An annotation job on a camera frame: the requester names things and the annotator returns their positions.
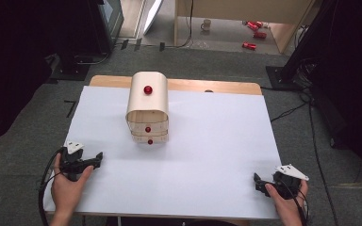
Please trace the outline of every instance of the red drawer knob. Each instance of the red drawer knob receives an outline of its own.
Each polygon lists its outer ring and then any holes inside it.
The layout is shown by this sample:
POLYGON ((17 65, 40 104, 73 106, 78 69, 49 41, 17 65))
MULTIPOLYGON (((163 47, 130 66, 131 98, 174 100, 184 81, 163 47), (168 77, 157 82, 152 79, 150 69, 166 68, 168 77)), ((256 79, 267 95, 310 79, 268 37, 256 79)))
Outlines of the red drawer knob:
POLYGON ((149 94, 152 94, 152 87, 151 86, 146 86, 144 89, 143 89, 143 92, 145 92, 146 95, 149 95, 149 94))

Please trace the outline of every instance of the black controller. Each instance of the black controller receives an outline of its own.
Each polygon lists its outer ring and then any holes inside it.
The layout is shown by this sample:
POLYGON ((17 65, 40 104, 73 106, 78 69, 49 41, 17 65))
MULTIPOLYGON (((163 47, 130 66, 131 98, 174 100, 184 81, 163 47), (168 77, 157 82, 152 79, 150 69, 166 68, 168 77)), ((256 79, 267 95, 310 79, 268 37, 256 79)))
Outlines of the black controller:
POLYGON ((77 181, 77 175, 82 173, 88 166, 93 166, 93 169, 101 167, 101 161, 104 157, 103 153, 99 153, 96 157, 88 160, 82 160, 83 150, 80 149, 75 153, 69 154, 67 148, 62 153, 60 159, 60 171, 67 174, 67 178, 71 181, 77 181))
POLYGON ((263 192, 267 197, 269 197, 270 194, 267 191, 265 184, 271 184, 275 187, 275 189, 277 189, 278 194, 280 194, 280 196, 285 200, 293 199, 298 195, 301 179, 285 175, 279 171, 272 176, 272 179, 274 180, 274 183, 262 181, 255 173, 255 189, 263 192))

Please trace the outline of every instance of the white tracker marker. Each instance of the white tracker marker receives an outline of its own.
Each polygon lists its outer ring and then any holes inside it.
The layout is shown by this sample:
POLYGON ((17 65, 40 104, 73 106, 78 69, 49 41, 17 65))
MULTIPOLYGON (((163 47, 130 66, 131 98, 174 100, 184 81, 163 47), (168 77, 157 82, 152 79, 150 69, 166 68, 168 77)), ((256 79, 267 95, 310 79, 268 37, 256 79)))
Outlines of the white tracker marker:
POLYGON ((84 148, 84 144, 74 141, 67 141, 66 144, 67 144, 67 152, 69 154, 75 153, 78 150, 84 148))
POLYGON ((281 167, 275 168, 277 171, 282 172, 288 176, 299 178, 305 181, 308 181, 308 176, 302 174, 300 171, 298 171, 296 168, 294 168, 292 165, 285 165, 281 167))

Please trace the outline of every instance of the hand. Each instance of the hand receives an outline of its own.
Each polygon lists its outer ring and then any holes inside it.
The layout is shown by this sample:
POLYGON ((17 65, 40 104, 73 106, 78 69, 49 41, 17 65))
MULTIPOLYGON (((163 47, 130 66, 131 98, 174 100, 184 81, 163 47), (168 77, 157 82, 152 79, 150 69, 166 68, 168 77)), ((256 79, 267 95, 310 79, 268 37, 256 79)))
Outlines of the hand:
MULTIPOLYGON (((301 226, 301 217, 299 215, 298 206, 294 200, 284 200, 279 194, 278 191, 270 184, 266 184, 266 189, 269 192, 271 198, 274 200, 275 208, 278 215, 280 216, 281 221, 286 226, 301 226)), ((304 196, 307 195, 308 185, 305 180, 301 180, 301 192, 304 196)), ((299 196, 297 201, 301 207, 304 206, 304 199, 299 196)))
POLYGON ((58 153, 54 167, 55 175, 57 176, 55 177, 51 188, 52 198, 56 206, 51 226, 67 225, 70 222, 73 211, 80 201, 84 185, 93 171, 93 166, 88 166, 84 169, 78 181, 72 182, 60 173, 60 158, 61 154, 58 153))

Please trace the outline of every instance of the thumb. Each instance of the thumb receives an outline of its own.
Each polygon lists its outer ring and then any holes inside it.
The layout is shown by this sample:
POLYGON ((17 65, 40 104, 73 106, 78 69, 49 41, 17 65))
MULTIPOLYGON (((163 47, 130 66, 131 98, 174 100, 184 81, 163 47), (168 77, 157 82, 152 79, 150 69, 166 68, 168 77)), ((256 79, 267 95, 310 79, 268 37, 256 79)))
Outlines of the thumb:
POLYGON ((88 166, 84 169, 82 172, 81 177, 78 179, 78 183, 80 183, 82 186, 88 181, 88 178, 90 178, 91 174, 93 172, 93 166, 88 166))
POLYGON ((276 202, 277 200, 283 199, 279 194, 277 189, 275 189, 274 186, 272 186, 271 184, 265 184, 265 187, 267 189, 267 191, 269 192, 270 196, 272 197, 272 199, 276 202))

